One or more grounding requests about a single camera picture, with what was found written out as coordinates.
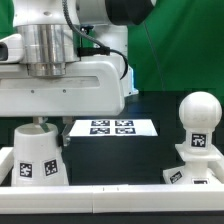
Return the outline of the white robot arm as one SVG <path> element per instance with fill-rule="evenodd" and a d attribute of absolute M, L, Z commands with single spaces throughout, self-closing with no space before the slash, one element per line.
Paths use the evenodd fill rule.
<path fill-rule="evenodd" d="M 15 33 L 0 39 L 0 117 L 31 117 L 46 131 L 63 119 L 116 116 L 136 94 L 127 60 L 129 25 L 157 0 L 13 0 Z"/>

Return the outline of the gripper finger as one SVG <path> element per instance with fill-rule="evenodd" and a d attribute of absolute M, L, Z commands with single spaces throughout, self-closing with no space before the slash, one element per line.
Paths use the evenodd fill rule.
<path fill-rule="evenodd" d="M 48 126 L 46 124 L 46 121 L 47 121 L 46 117 L 34 117 L 33 118 L 33 123 L 35 125 L 39 125 L 45 133 L 50 131 L 50 129 L 48 128 Z"/>
<path fill-rule="evenodd" d="M 58 135 L 58 143 L 61 147 L 67 147 L 70 144 L 70 132 L 75 124 L 74 117 L 63 117 L 62 118 L 64 128 Z"/>

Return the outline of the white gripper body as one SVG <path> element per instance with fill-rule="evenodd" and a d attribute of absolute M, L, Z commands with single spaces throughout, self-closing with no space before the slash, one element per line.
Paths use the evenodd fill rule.
<path fill-rule="evenodd" d="M 20 64 L 0 65 L 0 117 L 114 116 L 125 106 L 110 62 L 76 62 L 56 78 L 31 77 Z"/>

